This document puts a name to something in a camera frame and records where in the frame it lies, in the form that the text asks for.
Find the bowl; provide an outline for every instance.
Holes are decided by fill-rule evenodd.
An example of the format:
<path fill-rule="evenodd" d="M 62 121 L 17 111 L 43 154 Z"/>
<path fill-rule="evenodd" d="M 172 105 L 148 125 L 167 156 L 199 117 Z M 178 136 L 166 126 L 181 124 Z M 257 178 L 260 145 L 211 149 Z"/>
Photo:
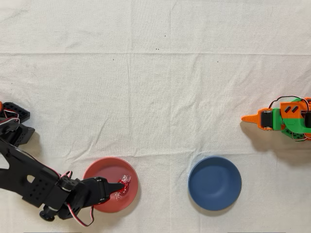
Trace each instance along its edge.
<path fill-rule="evenodd" d="M 109 183 L 117 183 L 123 175 L 131 176 L 128 191 L 122 198 L 116 199 L 115 193 L 110 195 L 110 200 L 95 205 L 96 210 L 114 213 L 125 209 L 135 199 L 138 191 L 138 177 L 133 167 L 123 159 L 105 157 L 92 163 L 84 173 L 83 179 L 91 177 L 104 177 Z"/>
<path fill-rule="evenodd" d="M 193 167 L 188 189 L 197 205 L 206 210 L 219 211 L 237 200 L 242 189 L 242 179 L 231 161 L 210 156 Z"/>

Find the table surface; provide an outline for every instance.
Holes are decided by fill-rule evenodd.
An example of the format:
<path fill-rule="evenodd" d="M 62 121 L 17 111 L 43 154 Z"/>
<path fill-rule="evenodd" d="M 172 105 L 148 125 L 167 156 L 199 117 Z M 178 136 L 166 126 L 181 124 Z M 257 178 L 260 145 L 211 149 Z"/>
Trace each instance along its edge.
<path fill-rule="evenodd" d="M 0 100 L 29 110 L 36 129 L 21 148 L 74 178 L 120 157 L 140 187 L 88 229 L 45 222 L 0 190 L 1 231 L 309 233 L 311 143 L 241 116 L 311 96 L 310 12 L 310 0 L 2 0 Z M 188 195 L 191 168 L 209 155 L 242 176 L 219 212 Z"/>

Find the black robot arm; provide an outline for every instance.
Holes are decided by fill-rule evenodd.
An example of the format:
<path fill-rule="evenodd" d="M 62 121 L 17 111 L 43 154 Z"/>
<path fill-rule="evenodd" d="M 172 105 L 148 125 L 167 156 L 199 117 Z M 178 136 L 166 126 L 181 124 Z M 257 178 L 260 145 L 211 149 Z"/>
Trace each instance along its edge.
<path fill-rule="evenodd" d="M 43 219 L 53 221 L 55 215 L 61 219 L 71 218 L 82 208 L 108 201 L 111 193 L 124 188 L 124 184 L 108 183 L 103 177 L 73 180 L 71 175 L 61 176 L 19 149 L 17 146 L 27 143 L 35 130 L 23 126 L 25 128 L 18 131 L 20 122 L 25 119 L 22 117 L 30 114 L 16 115 L 20 108 L 13 103 L 9 106 L 16 108 L 11 117 L 7 115 L 10 113 L 8 108 L 2 107 L 2 111 L 0 108 L 0 117 L 5 115 L 5 120 L 0 121 L 0 153 L 9 163 L 8 169 L 0 169 L 0 188 L 18 193 L 23 200 L 36 207 L 44 204 L 40 212 Z"/>

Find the wire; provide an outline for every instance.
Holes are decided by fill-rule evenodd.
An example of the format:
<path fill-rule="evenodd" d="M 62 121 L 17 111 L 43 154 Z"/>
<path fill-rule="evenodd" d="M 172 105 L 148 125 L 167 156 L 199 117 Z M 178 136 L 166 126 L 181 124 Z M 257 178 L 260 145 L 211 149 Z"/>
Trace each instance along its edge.
<path fill-rule="evenodd" d="M 92 221 L 91 221 L 91 223 L 89 223 L 89 224 L 85 224 L 85 223 L 84 223 L 81 219 L 79 219 L 78 216 L 73 212 L 73 210 L 72 210 L 70 204 L 69 204 L 69 203 L 66 203 L 66 205 L 67 205 L 67 207 L 68 207 L 68 209 L 69 209 L 69 211 L 70 211 L 72 217 L 73 217 L 79 224 L 81 224 L 82 226 L 88 227 L 88 226 L 90 226 L 90 225 L 94 222 L 94 214 L 93 214 L 93 212 L 94 212 L 94 206 L 92 206 L 92 207 L 91 207 L 91 210 L 90 210 L 90 215 L 91 215 Z"/>
<path fill-rule="evenodd" d="M 305 133 L 304 133 L 304 135 L 305 135 L 305 137 L 306 137 L 307 139 L 311 139 L 311 137 L 307 137 Z"/>
<path fill-rule="evenodd" d="M 269 108 L 272 107 L 272 105 L 273 105 L 274 102 L 278 101 L 278 100 L 281 99 L 281 98 L 285 98 L 285 97 L 295 97 L 295 98 L 298 98 L 298 99 L 303 100 L 303 101 L 306 103 L 306 105 L 307 105 L 307 112 L 309 112 L 310 109 L 309 109 L 309 103 L 308 103 L 308 101 L 306 101 L 304 98 L 301 98 L 301 97 L 298 97 L 298 96 L 281 96 L 281 97 L 277 98 L 276 100 L 272 101 L 271 104 L 269 105 Z"/>
<path fill-rule="evenodd" d="M 17 128 L 18 128 L 20 120 L 19 120 L 19 118 L 15 118 L 15 117 L 7 118 L 6 120 L 0 121 L 0 126 L 4 125 L 4 124 L 6 124 L 6 123 L 8 123 L 9 121 L 12 121 L 12 120 L 17 120 L 18 121 L 18 126 L 17 126 Z"/>
<path fill-rule="evenodd" d="M 8 112 L 8 113 L 15 113 L 16 117 L 19 118 L 19 114 L 16 111 L 14 111 L 14 110 L 10 110 L 10 109 L 5 108 L 3 111 L 4 111 L 5 116 L 6 116 L 5 112 Z"/>
<path fill-rule="evenodd" d="M 68 178 L 71 178 L 72 177 L 72 171 L 67 171 L 66 173 L 64 173 L 63 175 L 61 175 L 60 178 L 64 177 L 64 176 L 67 176 Z"/>
<path fill-rule="evenodd" d="M 17 148 L 16 146 L 14 146 L 14 145 L 8 143 L 7 141 L 3 140 L 2 138 L 0 138 L 0 140 L 1 140 L 2 142 L 5 142 L 7 145 L 9 145 L 9 146 L 15 148 L 16 150 L 18 150 L 18 151 L 20 151 L 20 152 L 22 152 L 22 153 L 28 155 L 29 157 L 31 157 L 32 159 L 34 159 L 35 161 L 37 161 L 37 162 L 40 163 L 41 165 L 46 166 L 44 163 L 42 163 L 42 162 L 40 162 L 39 160 L 37 160 L 36 158 L 34 158 L 31 154 L 29 154 L 29 153 L 27 153 L 27 152 L 21 150 L 20 148 Z M 51 167 L 49 167 L 49 166 L 46 166 L 46 167 L 49 168 L 50 170 L 52 170 L 52 171 L 58 176 L 58 178 L 60 179 L 60 174 L 59 174 L 57 171 L 55 171 L 53 168 L 51 168 Z"/>
<path fill-rule="evenodd" d="M 294 133 L 292 133 L 292 137 L 293 137 L 293 140 L 294 141 L 304 141 L 307 139 L 306 135 L 305 135 L 305 138 L 302 138 L 302 139 L 294 139 Z"/>

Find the red candy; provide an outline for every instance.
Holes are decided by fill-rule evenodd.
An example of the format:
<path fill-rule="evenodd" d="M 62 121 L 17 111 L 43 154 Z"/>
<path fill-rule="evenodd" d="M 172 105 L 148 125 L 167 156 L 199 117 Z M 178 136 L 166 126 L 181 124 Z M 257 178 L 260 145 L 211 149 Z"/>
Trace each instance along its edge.
<path fill-rule="evenodd" d="M 130 181 L 131 181 L 131 177 L 128 175 L 123 175 L 121 179 L 119 179 L 118 182 L 124 184 L 124 188 L 119 190 L 117 193 L 115 193 L 117 200 L 119 200 L 120 198 L 122 198 L 124 194 L 126 194 Z"/>

